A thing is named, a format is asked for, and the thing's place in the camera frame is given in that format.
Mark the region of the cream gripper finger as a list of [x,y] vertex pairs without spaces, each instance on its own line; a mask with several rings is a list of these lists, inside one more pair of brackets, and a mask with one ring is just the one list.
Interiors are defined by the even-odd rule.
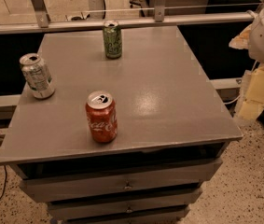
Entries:
[[232,38],[229,46],[233,49],[248,49],[251,25],[245,27],[238,35]]
[[264,63],[254,71],[244,72],[240,87],[240,98],[236,105],[236,116],[255,120],[264,110]]

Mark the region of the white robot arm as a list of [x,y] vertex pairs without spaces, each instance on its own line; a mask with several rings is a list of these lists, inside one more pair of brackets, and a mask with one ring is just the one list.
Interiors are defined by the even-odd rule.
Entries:
[[259,62],[258,68],[243,75],[236,107],[236,115],[242,119],[257,119],[264,111],[264,8],[253,16],[253,22],[229,42],[233,49],[247,49],[249,57]]

